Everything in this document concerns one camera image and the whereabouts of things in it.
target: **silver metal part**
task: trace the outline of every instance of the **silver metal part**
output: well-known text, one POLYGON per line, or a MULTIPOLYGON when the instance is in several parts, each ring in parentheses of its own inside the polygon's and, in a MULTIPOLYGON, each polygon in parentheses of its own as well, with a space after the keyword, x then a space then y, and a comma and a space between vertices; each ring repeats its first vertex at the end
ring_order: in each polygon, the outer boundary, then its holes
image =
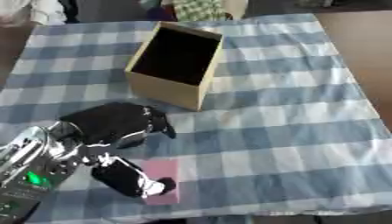
POLYGON ((0 223, 24 217, 75 172, 80 143, 59 139, 64 127, 31 127, 0 148, 0 223))

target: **floor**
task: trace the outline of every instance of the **floor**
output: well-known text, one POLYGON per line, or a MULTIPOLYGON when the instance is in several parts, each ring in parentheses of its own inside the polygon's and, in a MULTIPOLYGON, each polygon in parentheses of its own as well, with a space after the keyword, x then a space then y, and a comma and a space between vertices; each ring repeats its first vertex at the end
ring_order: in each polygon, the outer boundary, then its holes
MULTIPOLYGON (((79 19, 85 23, 144 20, 145 10, 138 0, 78 0, 79 19)), ((241 8, 246 0, 223 0, 241 8)), ((300 0, 248 0, 245 18, 261 15, 306 13, 306 12, 341 12, 341 11, 383 11, 392 10, 392 0, 335 0, 344 1, 331 8, 299 7, 300 0)))

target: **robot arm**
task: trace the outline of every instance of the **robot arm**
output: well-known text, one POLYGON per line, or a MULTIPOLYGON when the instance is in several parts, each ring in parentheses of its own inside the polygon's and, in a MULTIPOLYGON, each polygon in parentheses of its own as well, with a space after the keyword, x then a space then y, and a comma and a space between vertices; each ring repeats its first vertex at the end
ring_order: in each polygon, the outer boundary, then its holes
POLYGON ((96 180, 130 197, 172 190, 174 181, 149 179, 128 160, 95 147, 138 146, 152 132, 176 136, 164 113, 125 102, 63 116, 48 128, 26 129, 0 148, 0 223, 24 217, 79 165, 92 166, 96 180))

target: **plaid cloth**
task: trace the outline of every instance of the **plaid cloth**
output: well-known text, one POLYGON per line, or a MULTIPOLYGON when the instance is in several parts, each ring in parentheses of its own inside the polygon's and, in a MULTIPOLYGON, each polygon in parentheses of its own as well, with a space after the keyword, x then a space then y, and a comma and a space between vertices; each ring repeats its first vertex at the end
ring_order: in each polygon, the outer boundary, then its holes
POLYGON ((392 208, 389 131, 310 14, 189 23, 225 36, 200 112, 136 97, 123 69, 153 22, 37 27, 0 94, 0 143, 105 102, 168 113, 178 138, 117 151, 178 160, 180 203, 146 206, 82 166, 31 218, 119 223, 226 214, 355 214, 392 208))
POLYGON ((221 0, 173 0, 178 21, 226 20, 221 0))

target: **green patterned cloth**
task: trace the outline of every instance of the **green patterned cloth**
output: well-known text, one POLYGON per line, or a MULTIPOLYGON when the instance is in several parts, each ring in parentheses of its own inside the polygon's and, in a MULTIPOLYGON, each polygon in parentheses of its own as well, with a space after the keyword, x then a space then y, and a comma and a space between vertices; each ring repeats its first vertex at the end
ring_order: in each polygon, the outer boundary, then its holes
POLYGON ((173 0, 178 21, 226 20, 221 0, 173 0))

